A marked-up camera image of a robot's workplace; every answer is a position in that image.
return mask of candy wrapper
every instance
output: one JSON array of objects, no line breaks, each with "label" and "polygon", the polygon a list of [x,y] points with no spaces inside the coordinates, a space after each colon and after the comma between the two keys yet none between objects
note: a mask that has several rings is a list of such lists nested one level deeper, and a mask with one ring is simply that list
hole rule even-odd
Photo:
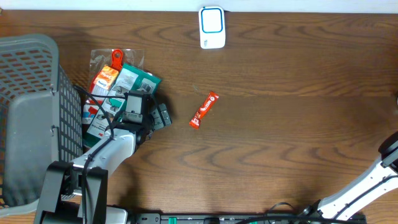
[{"label": "candy wrapper", "polygon": [[211,107],[216,103],[218,100],[218,95],[210,91],[209,95],[207,96],[206,101],[203,103],[203,105],[199,108],[199,110],[195,113],[195,116],[191,119],[189,122],[189,125],[192,126],[195,129],[199,129],[200,127],[200,122],[203,117],[207,114],[207,111],[211,109]]}]

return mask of white wall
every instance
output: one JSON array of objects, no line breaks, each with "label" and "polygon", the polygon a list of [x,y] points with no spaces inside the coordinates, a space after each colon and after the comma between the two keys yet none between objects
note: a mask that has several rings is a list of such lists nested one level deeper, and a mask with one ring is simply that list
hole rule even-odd
[{"label": "white wall", "polygon": [[398,0],[0,0],[3,9],[398,13]]}]

